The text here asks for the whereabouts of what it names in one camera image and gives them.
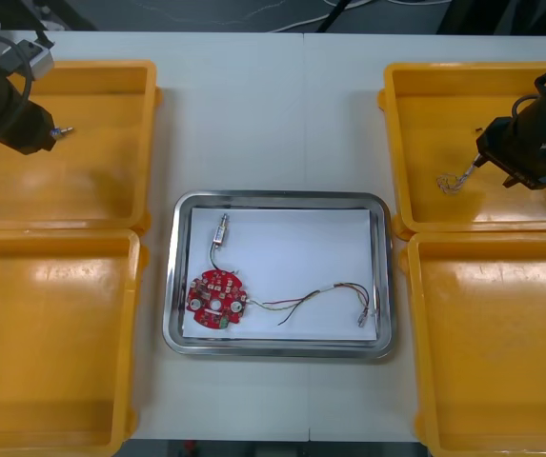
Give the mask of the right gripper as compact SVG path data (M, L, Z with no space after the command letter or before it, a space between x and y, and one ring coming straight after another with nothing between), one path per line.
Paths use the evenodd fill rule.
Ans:
M497 117L476 139L472 167L491 163L504 171L503 187L546 189L546 121Z

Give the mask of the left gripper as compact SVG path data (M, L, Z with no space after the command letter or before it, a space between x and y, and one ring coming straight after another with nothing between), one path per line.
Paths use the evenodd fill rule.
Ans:
M41 106L28 102L17 120L3 133L3 144L23 155L40 150L50 151L56 139L51 114Z

